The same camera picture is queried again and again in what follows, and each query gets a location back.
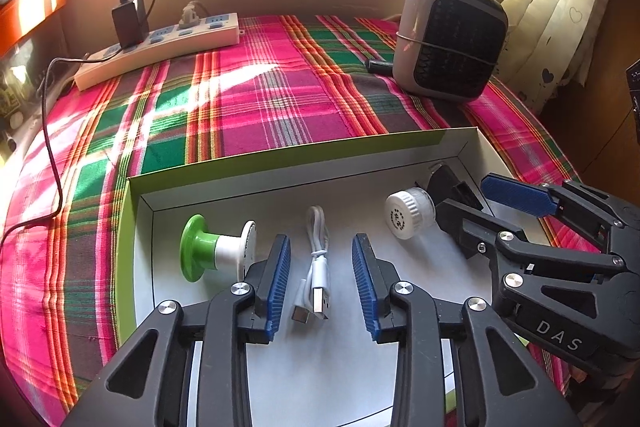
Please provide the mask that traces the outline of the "black rectangular device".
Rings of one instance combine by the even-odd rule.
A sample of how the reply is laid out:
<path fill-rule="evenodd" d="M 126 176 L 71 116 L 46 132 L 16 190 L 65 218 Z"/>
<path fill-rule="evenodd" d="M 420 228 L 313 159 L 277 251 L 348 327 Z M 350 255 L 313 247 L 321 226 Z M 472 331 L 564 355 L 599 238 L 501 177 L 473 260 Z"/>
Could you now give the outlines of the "black rectangular device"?
<path fill-rule="evenodd" d="M 469 184 L 459 179 L 445 164 L 438 164 L 432 168 L 426 191 L 435 205 L 450 198 L 476 210 L 483 209 L 482 203 L 472 192 Z"/>

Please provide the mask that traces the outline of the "orange tray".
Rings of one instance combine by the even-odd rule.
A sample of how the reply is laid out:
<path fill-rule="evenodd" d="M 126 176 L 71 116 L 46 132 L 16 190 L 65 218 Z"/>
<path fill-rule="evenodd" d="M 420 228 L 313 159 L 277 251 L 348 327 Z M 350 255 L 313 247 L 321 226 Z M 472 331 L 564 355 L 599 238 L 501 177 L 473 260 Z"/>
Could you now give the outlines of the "orange tray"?
<path fill-rule="evenodd" d="M 29 31 L 61 9 L 66 0 L 11 0 L 1 8 L 0 53 L 6 54 Z"/>

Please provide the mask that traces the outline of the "green white spool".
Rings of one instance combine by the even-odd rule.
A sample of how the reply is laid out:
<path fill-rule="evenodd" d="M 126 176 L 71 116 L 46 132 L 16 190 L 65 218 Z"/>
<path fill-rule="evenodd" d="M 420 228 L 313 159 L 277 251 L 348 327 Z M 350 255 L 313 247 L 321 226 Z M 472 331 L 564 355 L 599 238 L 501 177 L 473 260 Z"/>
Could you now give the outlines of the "green white spool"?
<path fill-rule="evenodd" d="M 202 215 L 192 216 L 183 228 L 179 258 L 183 277 L 190 283 L 201 280 L 206 271 L 217 271 L 244 280 L 255 259 L 257 228 L 247 221 L 239 236 L 208 231 Z"/>

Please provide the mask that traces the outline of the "black charger adapter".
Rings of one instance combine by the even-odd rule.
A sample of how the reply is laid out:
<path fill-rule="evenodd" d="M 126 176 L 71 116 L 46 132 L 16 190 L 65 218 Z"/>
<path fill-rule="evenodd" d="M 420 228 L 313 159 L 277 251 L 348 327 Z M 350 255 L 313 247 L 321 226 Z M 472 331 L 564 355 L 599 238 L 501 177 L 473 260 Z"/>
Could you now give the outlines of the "black charger adapter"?
<path fill-rule="evenodd" d="M 128 0 L 112 9 L 118 43 L 123 50 L 142 43 L 149 35 L 144 0 Z"/>

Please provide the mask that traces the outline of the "grey black small heater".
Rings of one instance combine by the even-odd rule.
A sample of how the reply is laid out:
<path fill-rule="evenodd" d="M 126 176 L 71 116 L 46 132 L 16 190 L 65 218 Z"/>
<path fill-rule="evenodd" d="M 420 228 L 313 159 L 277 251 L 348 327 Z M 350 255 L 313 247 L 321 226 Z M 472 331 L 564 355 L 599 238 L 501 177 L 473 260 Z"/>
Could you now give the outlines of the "grey black small heater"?
<path fill-rule="evenodd" d="M 364 64 L 412 94 L 469 102 L 483 93 L 507 30 L 496 0 L 406 0 L 393 60 Z"/>

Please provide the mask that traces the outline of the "white plug in strip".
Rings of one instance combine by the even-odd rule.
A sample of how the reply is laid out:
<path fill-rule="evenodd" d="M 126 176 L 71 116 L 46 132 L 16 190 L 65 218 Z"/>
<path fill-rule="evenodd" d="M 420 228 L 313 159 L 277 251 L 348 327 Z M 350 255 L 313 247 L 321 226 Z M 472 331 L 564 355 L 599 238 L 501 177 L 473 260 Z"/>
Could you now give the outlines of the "white plug in strip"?
<path fill-rule="evenodd" d="M 182 9 L 178 27 L 186 29 L 196 26 L 202 17 L 209 17 L 208 9 L 201 1 L 192 0 Z"/>

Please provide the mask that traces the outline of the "white round cap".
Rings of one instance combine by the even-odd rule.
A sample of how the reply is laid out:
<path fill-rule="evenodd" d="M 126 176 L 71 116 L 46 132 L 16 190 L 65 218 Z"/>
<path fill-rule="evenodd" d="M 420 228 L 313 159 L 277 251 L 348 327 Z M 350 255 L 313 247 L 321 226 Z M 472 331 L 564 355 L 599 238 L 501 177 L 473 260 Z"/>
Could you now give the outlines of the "white round cap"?
<path fill-rule="evenodd" d="M 384 204 L 386 225 L 405 241 L 435 224 L 436 210 L 431 196 L 421 187 L 390 194 Z"/>

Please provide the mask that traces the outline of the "white power strip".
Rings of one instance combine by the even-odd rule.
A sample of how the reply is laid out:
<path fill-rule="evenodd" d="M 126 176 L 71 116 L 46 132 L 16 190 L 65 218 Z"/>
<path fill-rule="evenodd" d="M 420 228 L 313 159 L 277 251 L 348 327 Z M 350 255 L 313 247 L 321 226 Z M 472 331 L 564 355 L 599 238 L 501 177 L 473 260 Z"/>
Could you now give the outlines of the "white power strip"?
<path fill-rule="evenodd" d="M 201 18 L 197 25 L 166 26 L 154 31 L 135 46 L 122 50 L 118 43 L 89 56 L 74 76 L 80 91 L 133 70 L 202 51 L 234 46 L 240 42 L 238 14 L 227 13 Z"/>

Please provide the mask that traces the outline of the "plaid tablecloth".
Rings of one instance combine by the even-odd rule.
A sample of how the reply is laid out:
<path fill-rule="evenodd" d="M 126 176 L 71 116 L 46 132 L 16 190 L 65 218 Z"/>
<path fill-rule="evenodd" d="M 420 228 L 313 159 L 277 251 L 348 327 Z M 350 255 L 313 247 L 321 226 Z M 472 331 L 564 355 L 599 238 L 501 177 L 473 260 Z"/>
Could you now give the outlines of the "plaid tablecloth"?
<path fill-rule="evenodd" d="M 529 183 L 575 179 L 537 118 L 503 83 L 468 104 L 410 95 L 370 75 L 396 25 L 247 17 L 239 44 L 72 90 L 48 114 L 22 169 L 1 178 L 1 346 L 22 397 L 62 423 L 115 352 L 114 254 L 130 176 L 258 150 L 477 127 Z"/>

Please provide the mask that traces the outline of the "white green cardboard box tray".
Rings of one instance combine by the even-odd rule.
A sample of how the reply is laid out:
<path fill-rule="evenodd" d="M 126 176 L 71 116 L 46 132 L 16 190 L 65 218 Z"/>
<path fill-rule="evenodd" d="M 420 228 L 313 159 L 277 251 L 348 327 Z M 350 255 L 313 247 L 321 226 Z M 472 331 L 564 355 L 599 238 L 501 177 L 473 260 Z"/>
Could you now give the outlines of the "white green cardboard box tray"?
<path fill-rule="evenodd" d="M 122 349 L 91 398 L 117 426 L 465 426 L 572 417 L 494 292 L 523 287 L 496 248 L 538 222 L 480 205 L 462 254 L 437 225 L 407 242 L 388 195 L 442 161 L 477 192 L 511 173 L 474 129 L 368 136 L 130 179 L 115 269 Z"/>

